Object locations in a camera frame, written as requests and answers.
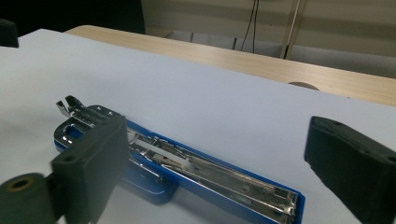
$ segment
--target stapler metal channel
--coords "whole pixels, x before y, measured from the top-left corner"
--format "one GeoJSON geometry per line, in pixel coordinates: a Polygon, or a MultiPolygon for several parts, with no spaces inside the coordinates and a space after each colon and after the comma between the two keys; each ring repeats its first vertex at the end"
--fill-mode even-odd
{"type": "MultiPolygon", "coordinates": [[[[84,133],[119,113],[101,105],[85,106],[73,96],[69,107],[57,103],[69,120],[54,133],[60,151],[84,133]]],[[[304,196],[293,189],[152,133],[127,120],[130,167],[124,184],[152,203],[168,202],[177,186],[254,223],[301,223],[304,196]]]]}

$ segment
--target wooden desk surface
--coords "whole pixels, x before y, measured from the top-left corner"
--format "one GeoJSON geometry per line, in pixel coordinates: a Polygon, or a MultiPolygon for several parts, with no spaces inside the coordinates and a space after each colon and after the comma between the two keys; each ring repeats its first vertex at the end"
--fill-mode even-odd
{"type": "Polygon", "coordinates": [[[308,83],[328,93],[396,106],[396,79],[392,78],[376,77],[90,25],[79,26],[67,33],[126,48],[210,64],[275,81],[308,83]]]}

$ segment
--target cable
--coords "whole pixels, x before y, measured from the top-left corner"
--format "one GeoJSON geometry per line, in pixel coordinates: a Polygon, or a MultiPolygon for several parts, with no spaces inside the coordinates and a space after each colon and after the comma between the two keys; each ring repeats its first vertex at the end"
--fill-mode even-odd
{"type": "Polygon", "coordinates": [[[254,0],[254,2],[253,2],[253,8],[251,9],[251,13],[250,13],[250,20],[248,21],[247,33],[245,34],[245,38],[244,38],[244,42],[242,43],[241,51],[244,48],[245,41],[247,40],[247,37],[248,37],[248,30],[250,29],[251,19],[253,19],[253,12],[254,12],[254,7],[256,6],[256,1],[258,1],[258,0],[254,0]]]}
{"type": "Polygon", "coordinates": [[[256,39],[256,23],[257,23],[257,11],[259,10],[259,3],[260,3],[260,0],[257,0],[256,13],[254,15],[253,53],[254,53],[254,40],[256,39]]]}

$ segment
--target black object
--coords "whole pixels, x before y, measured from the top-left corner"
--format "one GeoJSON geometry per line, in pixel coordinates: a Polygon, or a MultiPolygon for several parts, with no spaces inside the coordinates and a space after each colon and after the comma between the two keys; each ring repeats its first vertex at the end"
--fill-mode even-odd
{"type": "Polygon", "coordinates": [[[396,152],[343,123],[313,117],[304,159],[362,223],[393,223],[396,152]]]}
{"type": "Polygon", "coordinates": [[[19,47],[17,26],[12,21],[0,19],[0,46],[19,47]]]}
{"type": "Polygon", "coordinates": [[[141,0],[2,0],[0,18],[15,22],[18,36],[37,29],[64,32],[80,25],[145,33],[141,0]]]}
{"type": "Polygon", "coordinates": [[[52,162],[53,173],[14,177],[0,186],[0,223],[96,223],[126,169],[124,117],[84,134],[52,162]]]}

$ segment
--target floor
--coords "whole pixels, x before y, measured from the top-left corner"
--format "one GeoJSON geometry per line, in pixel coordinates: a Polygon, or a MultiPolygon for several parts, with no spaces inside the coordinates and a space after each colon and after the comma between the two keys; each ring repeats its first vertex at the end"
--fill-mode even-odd
{"type": "MultiPolygon", "coordinates": [[[[166,38],[234,50],[241,50],[243,44],[243,39],[180,31],[173,31],[166,38]]],[[[255,41],[254,49],[254,53],[279,58],[282,45],[255,41]]],[[[253,52],[252,40],[245,41],[242,51],[253,52]]],[[[290,59],[301,63],[312,63],[347,71],[396,78],[395,57],[295,46],[290,59]]]]}

